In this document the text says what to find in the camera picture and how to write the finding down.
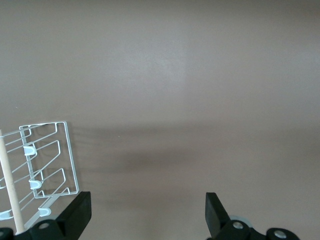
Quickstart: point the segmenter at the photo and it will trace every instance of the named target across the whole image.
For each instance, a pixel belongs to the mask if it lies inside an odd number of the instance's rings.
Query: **silver bolt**
[[[241,224],[241,222],[238,222],[238,221],[235,221],[233,223],[233,226],[236,228],[236,229],[243,229],[244,226]]]
[[[276,235],[280,239],[287,238],[287,235],[283,231],[280,231],[280,230],[274,231],[274,235]]]
[[[49,223],[45,222],[39,226],[39,229],[46,229],[47,227],[49,227]]]

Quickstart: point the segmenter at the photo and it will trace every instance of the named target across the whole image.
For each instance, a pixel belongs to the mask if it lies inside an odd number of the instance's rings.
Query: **white wooden stick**
[[[4,138],[2,137],[2,131],[0,130],[0,162],[5,180],[6,189],[8,191],[10,204],[12,208],[14,223],[16,227],[16,234],[23,233],[25,231],[24,221],[22,219],[17,191],[12,176],[8,154]]]

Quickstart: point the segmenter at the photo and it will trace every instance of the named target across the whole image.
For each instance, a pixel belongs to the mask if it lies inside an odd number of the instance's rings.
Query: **gray surface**
[[[68,121],[93,200],[81,239],[205,239],[217,192],[262,233],[316,240],[319,10],[1,1],[0,127]]]

